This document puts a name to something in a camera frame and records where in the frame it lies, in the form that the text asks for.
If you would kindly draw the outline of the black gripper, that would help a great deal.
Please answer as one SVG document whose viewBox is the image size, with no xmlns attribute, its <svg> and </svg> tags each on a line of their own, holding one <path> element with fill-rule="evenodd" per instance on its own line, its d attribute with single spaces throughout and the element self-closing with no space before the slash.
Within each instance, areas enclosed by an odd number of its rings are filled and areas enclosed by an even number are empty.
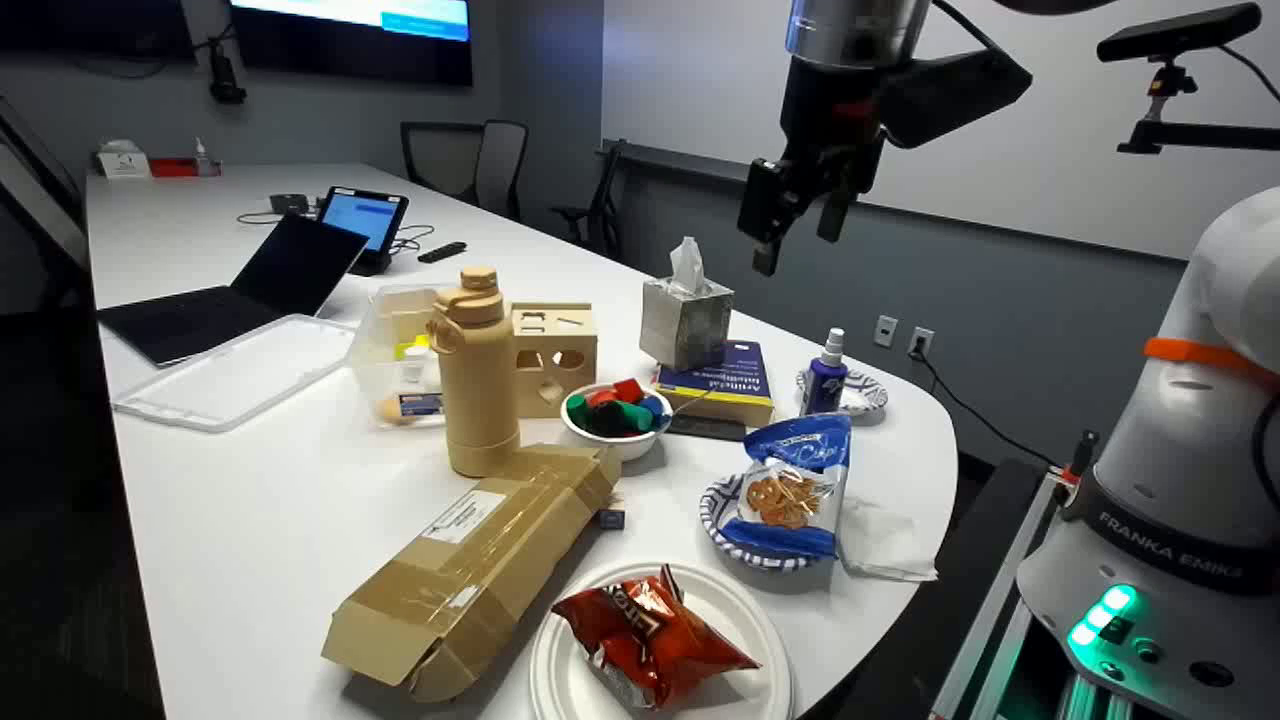
<svg viewBox="0 0 1280 720">
<path fill-rule="evenodd" d="M 881 162 L 877 70 L 829 70 L 796 61 L 782 84 L 782 155 L 750 158 L 734 226 L 757 238 L 750 266 L 775 276 L 788 226 L 821 199 L 817 236 L 837 245 L 842 214 Z"/>
</svg>

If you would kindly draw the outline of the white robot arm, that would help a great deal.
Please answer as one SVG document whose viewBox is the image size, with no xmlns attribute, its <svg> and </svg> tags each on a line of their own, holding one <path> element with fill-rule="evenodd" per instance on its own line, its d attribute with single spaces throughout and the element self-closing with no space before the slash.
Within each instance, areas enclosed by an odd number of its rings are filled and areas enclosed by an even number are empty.
<svg viewBox="0 0 1280 720">
<path fill-rule="evenodd" d="M 942 0 L 791 0 L 782 150 L 745 178 L 770 270 L 796 214 L 825 236 L 886 143 L 946 135 L 1031 84 L 1000 45 L 924 61 Z M 1068 463 L 1054 523 L 1016 567 L 1076 674 L 1175 720 L 1280 720 L 1280 190 L 1193 248 L 1110 441 Z"/>
</svg>

